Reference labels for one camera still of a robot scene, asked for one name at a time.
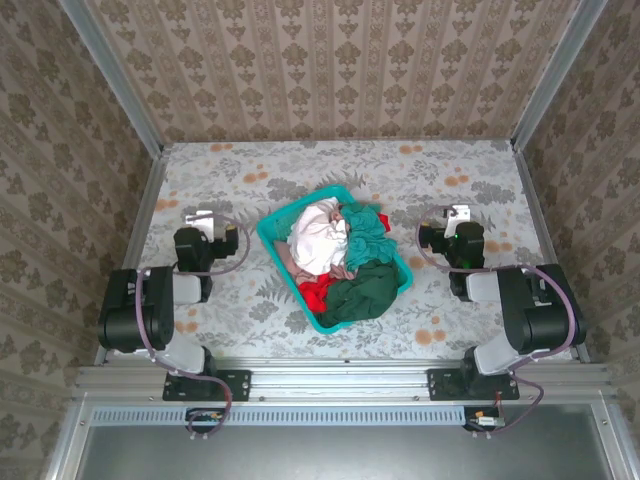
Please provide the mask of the teal plastic basket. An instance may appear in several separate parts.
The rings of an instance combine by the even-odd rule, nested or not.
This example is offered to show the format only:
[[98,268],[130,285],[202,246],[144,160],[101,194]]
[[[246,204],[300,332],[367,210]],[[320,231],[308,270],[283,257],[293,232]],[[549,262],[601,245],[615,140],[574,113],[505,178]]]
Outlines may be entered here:
[[[313,328],[322,334],[333,334],[355,322],[342,323],[337,326],[331,328],[323,328],[317,321],[315,313],[311,312],[308,308],[298,287],[293,279],[293,277],[287,272],[284,264],[280,260],[278,254],[276,253],[274,242],[275,241],[286,241],[288,235],[291,231],[291,226],[300,216],[302,211],[312,203],[320,201],[322,199],[326,199],[329,197],[336,197],[339,200],[340,205],[350,204],[350,203],[361,203],[361,204],[371,204],[371,203],[363,203],[356,201],[353,196],[347,191],[347,189],[340,185],[332,185],[329,187],[322,188],[317,190],[309,195],[306,195],[293,203],[282,207],[275,212],[267,215],[264,219],[260,220],[257,224],[257,233],[260,239],[262,240],[267,252],[271,255],[274,260],[276,266],[281,271],[284,276],[284,280],[287,286],[289,286],[292,290],[293,296],[298,300],[300,305],[302,306],[302,310],[309,322],[313,326]],[[399,289],[397,297],[406,291],[409,290],[409,287],[412,284],[413,277],[410,271],[410,268],[406,265],[404,260],[399,255],[398,246],[396,254],[392,262],[395,262],[398,270],[399,270]]]

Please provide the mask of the white t-shirt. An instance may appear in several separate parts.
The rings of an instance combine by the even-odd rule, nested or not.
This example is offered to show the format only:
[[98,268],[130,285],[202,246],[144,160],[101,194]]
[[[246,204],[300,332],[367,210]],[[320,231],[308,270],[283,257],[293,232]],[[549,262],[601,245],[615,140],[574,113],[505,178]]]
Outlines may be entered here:
[[328,273],[343,266],[347,254],[349,226],[336,197],[309,204],[291,227],[287,238],[291,256],[302,270]]

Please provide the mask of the floral patterned table cover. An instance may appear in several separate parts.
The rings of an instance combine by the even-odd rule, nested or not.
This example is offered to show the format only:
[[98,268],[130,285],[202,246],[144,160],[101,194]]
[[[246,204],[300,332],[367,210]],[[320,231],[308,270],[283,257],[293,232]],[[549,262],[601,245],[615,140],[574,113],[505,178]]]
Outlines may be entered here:
[[[217,357],[457,359],[496,335],[496,303],[466,303],[420,255],[415,229],[438,205],[467,203],[485,229],[488,265],[542,262],[511,144],[506,140],[377,140],[181,143],[169,146],[164,182],[140,259],[167,265],[173,236],[197,210],[251,230],[250,252],[219,275],[205,303],[180,306],[177,330]],[[258,235],[270,213],[326,186],[345,187],[389,216],[391,237],[413,276],[377,320],[317,332]]]

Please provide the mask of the teal t-shirt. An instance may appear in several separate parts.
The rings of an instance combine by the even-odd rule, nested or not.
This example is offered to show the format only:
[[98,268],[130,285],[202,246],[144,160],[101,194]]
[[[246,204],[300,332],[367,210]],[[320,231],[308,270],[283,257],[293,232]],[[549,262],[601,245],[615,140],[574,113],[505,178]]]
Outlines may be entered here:
[[389,263],[397,251],[395,240],[387,236],[380,220],[381,208],[375,204],[344,204],[340,213],[349,226],[345,265],[348,271],[356,271],[372,260]]

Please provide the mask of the dark green t-shirt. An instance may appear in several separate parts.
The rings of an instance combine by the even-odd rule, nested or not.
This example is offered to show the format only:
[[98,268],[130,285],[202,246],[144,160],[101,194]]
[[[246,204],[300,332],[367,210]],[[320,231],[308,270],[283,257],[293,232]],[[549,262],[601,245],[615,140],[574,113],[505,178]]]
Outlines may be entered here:
[[316,319],[323,328],[382,316],[396,300],[399,270],[395,262],[372,260],[362,265],[352,280],[329,286],[326,309]]

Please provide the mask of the pile of coloured clothes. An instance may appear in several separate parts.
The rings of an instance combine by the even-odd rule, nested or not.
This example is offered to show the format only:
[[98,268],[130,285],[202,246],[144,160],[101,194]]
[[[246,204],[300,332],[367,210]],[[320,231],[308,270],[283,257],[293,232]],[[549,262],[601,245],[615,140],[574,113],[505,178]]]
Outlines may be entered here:
[[[380,213],[380,220],[384,223],[387,233],[390,232],[388,216]],[[338,279],[330,279],[328,274],[322,275],[317,283],[306,282],[297,285],[304,302],[311,312],[318,314],[326,309],[325,299],[330,285],[338,281]]]

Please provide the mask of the black connector box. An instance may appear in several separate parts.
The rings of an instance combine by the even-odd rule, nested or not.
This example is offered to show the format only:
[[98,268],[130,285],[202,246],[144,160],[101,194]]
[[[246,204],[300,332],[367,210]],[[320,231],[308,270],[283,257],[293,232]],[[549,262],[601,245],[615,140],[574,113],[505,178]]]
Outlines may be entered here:
[[493,432],[506,424],[504,414],[498,407],[465,407],[463,428],[471,433]]
[[185,413],[186,429],[192,436],[214,433],[226,416],[224,408],[192,408]]

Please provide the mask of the grey metal panel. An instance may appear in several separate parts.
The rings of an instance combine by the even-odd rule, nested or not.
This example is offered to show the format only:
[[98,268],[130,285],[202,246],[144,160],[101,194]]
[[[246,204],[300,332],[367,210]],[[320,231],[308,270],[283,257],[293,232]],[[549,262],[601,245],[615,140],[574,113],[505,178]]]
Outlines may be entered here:
[[491,439],[452,427],[97,427],[78,480],[612,480],[588,419]]

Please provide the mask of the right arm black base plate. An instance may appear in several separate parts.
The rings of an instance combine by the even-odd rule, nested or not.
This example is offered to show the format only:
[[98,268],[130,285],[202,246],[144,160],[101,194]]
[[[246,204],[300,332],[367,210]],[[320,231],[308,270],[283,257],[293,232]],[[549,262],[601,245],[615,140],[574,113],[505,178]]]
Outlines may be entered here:
[[489,401],[520,398],[518,384],[509,375],[484,376],[460,369],[430,369],[426,373],[429,398],[433,401]]

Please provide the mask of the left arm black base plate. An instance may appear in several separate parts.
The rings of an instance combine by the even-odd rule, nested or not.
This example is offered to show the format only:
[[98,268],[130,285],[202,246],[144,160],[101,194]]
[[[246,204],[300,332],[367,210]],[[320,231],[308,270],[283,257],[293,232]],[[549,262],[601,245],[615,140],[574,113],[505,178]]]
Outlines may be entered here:
[[[250,370],[217,371],[217,378],[227,384],[232,394],[232,400],[237,402],[249,400],[251,377]],[[167,374],[162,399],[168,402],[222,402],[225,400],[225,395],[222,387],[215,382]]]

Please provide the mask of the aluminium mounting rail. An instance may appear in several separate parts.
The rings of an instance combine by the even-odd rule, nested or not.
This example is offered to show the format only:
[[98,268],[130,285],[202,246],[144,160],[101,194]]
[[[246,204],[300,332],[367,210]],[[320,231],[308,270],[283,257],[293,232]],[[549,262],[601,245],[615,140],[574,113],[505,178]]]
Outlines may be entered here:
[[[429,401],[427,373],[457,369],[458,360],[220,358],[220,369],[249,370],[249,401],[269,404],[398,403]],[[518,370],[545,390],[547,404],[588,403],[612,398],[605,366],[541,360]],[[72,395],[105,403],[158,404],[165,373],[151,362],[112,356],[101,366],[83,367]]]

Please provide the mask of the aluminium frame post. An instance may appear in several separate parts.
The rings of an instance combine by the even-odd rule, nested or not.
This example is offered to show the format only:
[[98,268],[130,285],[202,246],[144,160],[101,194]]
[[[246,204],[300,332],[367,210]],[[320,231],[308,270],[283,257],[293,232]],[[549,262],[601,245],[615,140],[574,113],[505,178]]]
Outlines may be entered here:
[[60,3],[151,159],[156,162],[162,155],[164,142],[126,76],[124,61],[117,58],[85,0],[60,0]]
[[580,0],[578,3],[513,131],[511,144],[515,151],[522,151],[533,136],[607,3],[608,0]]

